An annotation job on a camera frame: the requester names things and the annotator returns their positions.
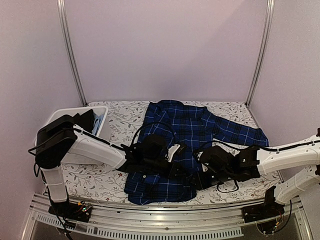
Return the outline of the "blue plaid long sleeve shirt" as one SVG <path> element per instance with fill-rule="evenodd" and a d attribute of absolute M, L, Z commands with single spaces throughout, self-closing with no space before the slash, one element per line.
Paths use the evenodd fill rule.
<path fill-rule="evenodd" d="M 212 140 L 225 143 L 267 147 L 269 141 L 260 128 L 252 128 L 211 113 L 205 106 L 185 105 L 177 100 L 151 102 L 145 112 L 143 129 L 138 143 L 148 136 L 164 138 L 169 147 L 186 144 L 186 150 L 174 159 L 182 173 L 168 178 L 159 174 L 129 173 L 124 192 L 129 202 L 147 205 L 161 202 L 187 202 L 197 196 L 192 177 L 202 166 L 193 157 L 193 151 Z"/>

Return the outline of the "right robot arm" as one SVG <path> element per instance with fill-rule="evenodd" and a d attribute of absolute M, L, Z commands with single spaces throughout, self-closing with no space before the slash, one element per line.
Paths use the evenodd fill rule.
<path fill-rule="evenodd" d="M 222 142 L 215 146 L 204 144 L 193 152 L 202 170 L 196 179 L 196 186 L 219 186 L 227 181 L 236 184 L 260 178 L 270 172 L 303 167 L 303 169 L 283 183 L 279 183 L 265 192 L 264 203 L 258 213 L 269 218 L 278 210 L 278 205 L 288 203 L 293 197 L 305 192 L 320 182 L 320 135 L 291 144 L 274 147 L 258 145 L 240 149 L 233 155 L 224 150 Z"/>

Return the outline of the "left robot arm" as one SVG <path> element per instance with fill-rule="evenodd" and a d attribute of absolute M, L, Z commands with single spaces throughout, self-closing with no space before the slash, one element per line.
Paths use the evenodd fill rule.
<path fill-rule="evenodd" d="M 69 202 L 61 168 L 67 155 L 101 162 L 124 173 L 173 178 L 181 169 L 174 157 L 187 147 L 176 138 L 173 142 L 168 146 L 163 137 L 151 134 L 142 142 L 117 146 L 84 130 L 72 116 L 65 114 L 37 132 L 37 143 L 28 153 L 34 156 L 35 165 L 43 173 L 55 209 L 63 217 L 70 217 L 75 210 Z"/>

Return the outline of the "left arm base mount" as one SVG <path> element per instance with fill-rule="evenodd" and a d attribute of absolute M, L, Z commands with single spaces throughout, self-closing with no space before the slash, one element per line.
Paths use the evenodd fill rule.
<path fill-rule="evenodd" d="M 49 200 L 50 207 L 48 212 L 52 215 L 84 223 L 88 223 L 91 218 L 93 210 L 91 203 L 85 203 L 84 201 L 73 203 L 70 202 L 69 199 L 64 202 L 53 202 L 51 199 Z"/>

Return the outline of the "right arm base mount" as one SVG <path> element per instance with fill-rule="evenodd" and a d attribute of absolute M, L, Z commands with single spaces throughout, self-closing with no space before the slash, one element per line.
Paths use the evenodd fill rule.
<path fill-rule="evenodd" d="M 245 223 L 252 223 L 269 218 L 279 217 L 279 220 L 272 220 L 271 223 L 259 223 L 258 230 L 265 234 L 274 234 L 283 219 L 285 210 L 284 205 L 276 203 L 274 196 L 275 186 L 272 186 L 265 192 L 264 202 L 245 206 L 241 209 L 242 218 Z"/>

